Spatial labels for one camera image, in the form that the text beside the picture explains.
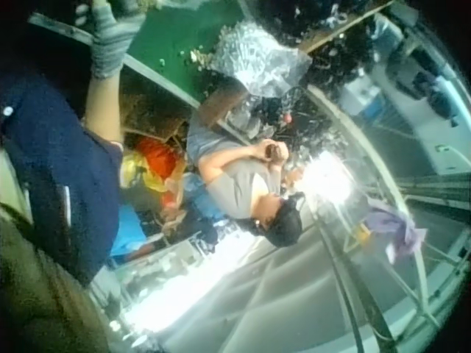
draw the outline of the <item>work glove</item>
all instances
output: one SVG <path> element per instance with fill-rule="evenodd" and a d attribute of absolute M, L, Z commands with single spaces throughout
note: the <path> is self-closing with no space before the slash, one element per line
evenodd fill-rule
<path fill-rule="evenodd" d="M 91 71 L 96 79 L 106 79 L 122 69 L 124 56 L 146 18 L 139 13 L 136 0 L 122 2 L 125 17 L 119 21 L 115 19 L 109 3 L 93 2 L 95 32 L 91 46 Z"/>

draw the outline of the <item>gray t-shirt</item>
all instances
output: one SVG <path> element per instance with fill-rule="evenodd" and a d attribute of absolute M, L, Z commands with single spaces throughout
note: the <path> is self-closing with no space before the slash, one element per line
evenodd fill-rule
<path fill-rule="evenodd" d="M 190 121 L 187 140 L 187 153 L 191 162 L 197 165 L 205 155 L 241 147 L 228 136 L 214 132 L 203 126 L 197 117 Z M 280 192 L 280 173 L 269 169 L 260 161 L 252 158 L 235 160 L 224 168 L 224 173 L 206 186 L 209 194 L 221 211 L 230 217 L 250 218 L 252 185 L 256 174 L 265 181 L 271 193 Z"/>

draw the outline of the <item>blue shirt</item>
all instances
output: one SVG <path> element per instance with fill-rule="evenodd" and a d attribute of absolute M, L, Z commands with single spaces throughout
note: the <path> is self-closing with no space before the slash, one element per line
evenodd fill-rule
<path fill-rule="evenodd" d="M 63 96 L 36 73 L 0 71 L 0 109 L 8 113 L 4 147 L 29 190 L 32 242 L 86 285 L 118 231 L 121 149 L 84 130 Z"/>

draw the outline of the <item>green surface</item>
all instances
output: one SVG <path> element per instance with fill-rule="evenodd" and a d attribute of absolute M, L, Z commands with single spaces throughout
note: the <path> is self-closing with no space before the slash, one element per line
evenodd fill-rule
<path fill-rule="evenodd" d="M 210 52 L 219 40 L 221 28 L 242 19 L 236 0 L 211 0 L 197 11 L 169 7 L 150 10 L 128 53 L 202 101 L 212 76 L 198 71 L 198 64 L 190 61 L 190 50 L 203 46 L 202 53 Z"/>

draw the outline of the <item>man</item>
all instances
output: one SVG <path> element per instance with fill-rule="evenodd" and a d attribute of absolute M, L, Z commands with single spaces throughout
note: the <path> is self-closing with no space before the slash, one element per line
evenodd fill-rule
<path fill-rule="evenodd" d="M 262 140 L 243 146 L 223 132 L 209 130 L 195 116 L 187 152 L 223 212 L 275 246 L 297 242 L 302 223 L 296 202 L 280 197 L 281 172 L 289 156 L 285 143 Z"/>
<path fill-rule="evenodd" d="M 16 33 L 21 20 L 26 23 L 24 10 L 33 10 L 38 1 L 10 1 L 1 28 Z M 128 16 L 116 21 L 106 0 L 93 0 L 85 128 L 65 99 L 14 50 L 2 53 L 0 61 L 2 148 L 31 207 L 31 241 L 83 285 L 103 266 L 118 231 L 119 74 L 144 21 L 135 1 L 123 2 Z M 71 69 L 64 63 L 63 70 Z"/>

